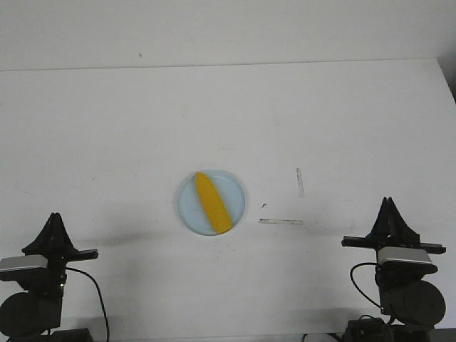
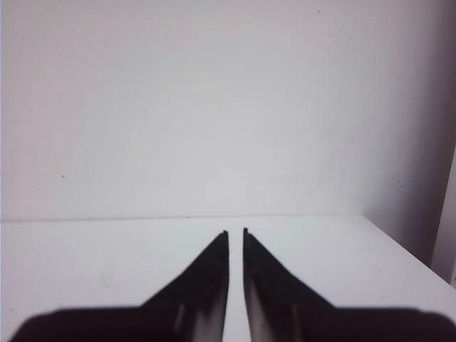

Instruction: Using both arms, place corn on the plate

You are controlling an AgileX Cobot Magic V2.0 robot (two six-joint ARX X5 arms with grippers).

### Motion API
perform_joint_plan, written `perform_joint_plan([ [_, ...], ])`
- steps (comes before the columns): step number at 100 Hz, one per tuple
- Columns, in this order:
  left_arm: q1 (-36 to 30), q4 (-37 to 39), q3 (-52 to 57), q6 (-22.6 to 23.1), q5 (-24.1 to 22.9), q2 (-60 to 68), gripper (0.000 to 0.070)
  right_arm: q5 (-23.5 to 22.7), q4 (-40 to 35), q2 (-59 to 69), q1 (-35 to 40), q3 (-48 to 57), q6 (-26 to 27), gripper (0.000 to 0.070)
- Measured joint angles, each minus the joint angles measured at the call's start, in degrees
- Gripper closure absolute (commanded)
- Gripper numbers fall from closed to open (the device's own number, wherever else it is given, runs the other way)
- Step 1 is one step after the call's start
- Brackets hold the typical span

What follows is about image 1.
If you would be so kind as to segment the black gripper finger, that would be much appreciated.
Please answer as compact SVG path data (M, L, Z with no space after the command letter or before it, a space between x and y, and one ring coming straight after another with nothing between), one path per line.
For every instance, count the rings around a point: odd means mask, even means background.
M56 213L56 238L58 240L57 245L61 250L75 250L60 213Z
M385 238L389 234L389 223L388 223L388 199L383 198L377 219L373 225L372 230L367 235L367 238Z
M400 215L393 199L388 198L390 235L398 244L419 244L420 235L411 229Z
M50 250L55 218L56 213L51 213L38 236L21 250L24 254L42 254L47 253Z

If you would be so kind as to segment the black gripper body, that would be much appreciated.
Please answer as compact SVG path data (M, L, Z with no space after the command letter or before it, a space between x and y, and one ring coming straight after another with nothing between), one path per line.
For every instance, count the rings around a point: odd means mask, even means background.
M27 266L21 288L39 296L62 296L68 263L98 258L97 249L77 250L74 247L54 250L24 247L22 252L33 261L35 268Z
M362 266L375 267L375 283L381 296L402 296L414 292L421 286L426 287L423 278L438 271L430 258L441 255L446 248L441 244L402 244L392 241L390 235L384 242L375 242L367 237L345 236L343 247L372 249L375 251L374 262L363 262L352 267L349 276L352 285L361 294L366 293L357 284L354 272Z

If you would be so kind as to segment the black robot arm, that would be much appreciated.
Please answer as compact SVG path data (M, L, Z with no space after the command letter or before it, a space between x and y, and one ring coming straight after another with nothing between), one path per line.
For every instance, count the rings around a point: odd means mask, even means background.
M431 255L441 244L424 243L410 228L390 197L382 200L372 230L364 237L345 236L343 247L375 251L374 280L379 300L370 300L388 320L362 315L350 320L341 341L434 341L435 326L445 316L441 291L425 280L438 267Z
M92 341L88 328L60 327L68 264L97 259L98 251L76 249L56 212L22 253L1 260L1 280L22 288L1 304L1 334L9 341Z

